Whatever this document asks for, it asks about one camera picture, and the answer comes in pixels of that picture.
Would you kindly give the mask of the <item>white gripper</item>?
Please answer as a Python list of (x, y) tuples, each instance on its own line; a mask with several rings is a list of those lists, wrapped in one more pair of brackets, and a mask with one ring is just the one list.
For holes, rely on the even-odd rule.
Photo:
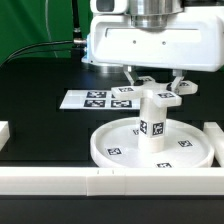
[(124, 65), (132, 86), (142, 81), (131, 66), (174, 69), (167, 90), (178, 92), (185, 70), (214, 72), (224, 66), (224, 6), (187, 7), (156, 31), (132, 26), (128, 15), (98, 15), (89, 50), (100, 63)]

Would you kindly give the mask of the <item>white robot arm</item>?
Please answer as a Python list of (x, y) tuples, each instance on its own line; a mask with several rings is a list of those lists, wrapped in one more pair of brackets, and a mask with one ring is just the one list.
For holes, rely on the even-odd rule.
[(224, 66), (224, 2), (90, 0), (88, 62), (214, 72)]

